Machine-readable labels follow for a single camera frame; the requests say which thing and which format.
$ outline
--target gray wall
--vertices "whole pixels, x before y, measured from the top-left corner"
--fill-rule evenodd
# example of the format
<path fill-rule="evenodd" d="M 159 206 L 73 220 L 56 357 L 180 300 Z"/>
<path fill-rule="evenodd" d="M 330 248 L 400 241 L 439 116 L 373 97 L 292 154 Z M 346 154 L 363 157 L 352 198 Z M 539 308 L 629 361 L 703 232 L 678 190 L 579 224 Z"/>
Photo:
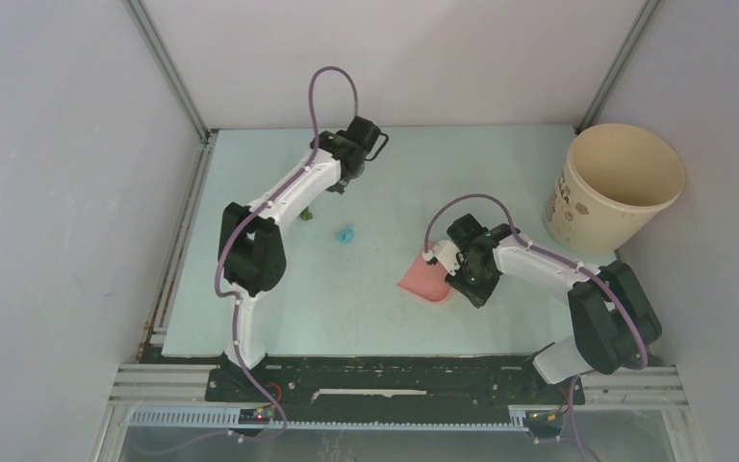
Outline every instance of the gray wall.
<path fill-rule="evenodd" d="M 650 128 L 684 160 L 684 195 L 626 254 L 714 459 L 739 460 L 739 2 L 665 2 L 601 121 Z"/>
<path fill-rule="evenodd" d="M 122 2 L 0 1 L 0 461 L 88 457 L 197 147 Z"/>

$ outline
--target dustpan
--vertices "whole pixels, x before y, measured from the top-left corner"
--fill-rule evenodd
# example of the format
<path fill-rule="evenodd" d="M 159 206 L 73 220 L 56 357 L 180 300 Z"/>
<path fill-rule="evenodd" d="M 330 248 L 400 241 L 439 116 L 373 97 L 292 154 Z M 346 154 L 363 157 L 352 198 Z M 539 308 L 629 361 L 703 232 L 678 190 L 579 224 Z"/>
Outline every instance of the dustpan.
<path fill-rule="evenodd" d="M 429 243 L 431 249 L 435 244 Z M 451 297 L 453 289 L 444 281 L 448 272 L 443 265 L 428 265 L 421 255 L 409 267 L 397 284 L 403 290 L 431 303 L 443 303 Z"/>

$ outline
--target green object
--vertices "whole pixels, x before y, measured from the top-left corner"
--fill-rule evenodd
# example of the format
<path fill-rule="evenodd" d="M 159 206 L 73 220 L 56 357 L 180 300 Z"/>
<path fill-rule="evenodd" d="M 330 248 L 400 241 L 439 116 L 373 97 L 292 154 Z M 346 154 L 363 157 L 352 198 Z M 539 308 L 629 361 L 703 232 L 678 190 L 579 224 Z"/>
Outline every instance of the green object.
<path fill-rule="evenodd" d="M 313 219 L 313 212 L 310 211 L 310 207 L 305 207 L 298 216 L 302 221 L 310 221 Z"/>

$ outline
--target cylindrical container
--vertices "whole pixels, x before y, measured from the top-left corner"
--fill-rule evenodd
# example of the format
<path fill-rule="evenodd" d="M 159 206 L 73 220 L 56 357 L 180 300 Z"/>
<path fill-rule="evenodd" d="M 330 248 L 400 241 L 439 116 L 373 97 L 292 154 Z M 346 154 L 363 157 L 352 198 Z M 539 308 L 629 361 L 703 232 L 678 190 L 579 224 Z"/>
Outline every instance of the cylindrical container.
<path fill-rule="evenodd" d="M 546 205 L 546 227 L 585 255 L 610 253 L 684 188 L 684 165 L 653 133 L 606 123 L 576 137 Z"/>

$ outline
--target white back wall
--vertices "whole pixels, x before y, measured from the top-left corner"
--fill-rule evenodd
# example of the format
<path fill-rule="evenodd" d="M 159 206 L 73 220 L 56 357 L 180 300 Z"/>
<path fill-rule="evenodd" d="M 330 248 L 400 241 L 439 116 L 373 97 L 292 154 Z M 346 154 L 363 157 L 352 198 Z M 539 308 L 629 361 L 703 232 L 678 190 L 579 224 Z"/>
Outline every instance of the white back wall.
<path fill-rule="evenodd" d="M 122 2 L 0 2 L 0 461 L 88 459 L 197 147 Z"/>
<path fill-rule="evenodd" d="M 382 125 L 578 123 L 643 0 L 149 0 L 215 128 L 310 126 L 307 85 L 346 69 Z M 324 126 L 352 110 L 324 75 Z"/>
<path fill-rule="evenodd" d="M 739 460 L 739 2 L 665 2 L 601 121 L 648 127 L 683 196 L 626 247 L 718 462 Z"/>

